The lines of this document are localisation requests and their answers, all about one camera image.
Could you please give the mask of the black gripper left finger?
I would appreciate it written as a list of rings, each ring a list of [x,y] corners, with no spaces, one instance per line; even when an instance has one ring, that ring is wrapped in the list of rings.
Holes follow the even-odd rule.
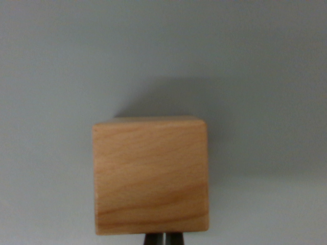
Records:
[[[148,233],[145,235],[143,245],[163,245],[164,234],[163,233]]]

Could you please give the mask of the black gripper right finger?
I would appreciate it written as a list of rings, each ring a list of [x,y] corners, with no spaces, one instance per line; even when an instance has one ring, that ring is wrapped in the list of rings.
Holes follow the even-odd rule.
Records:
[[[182,232],[166,233],[165,245],[184,245]]]

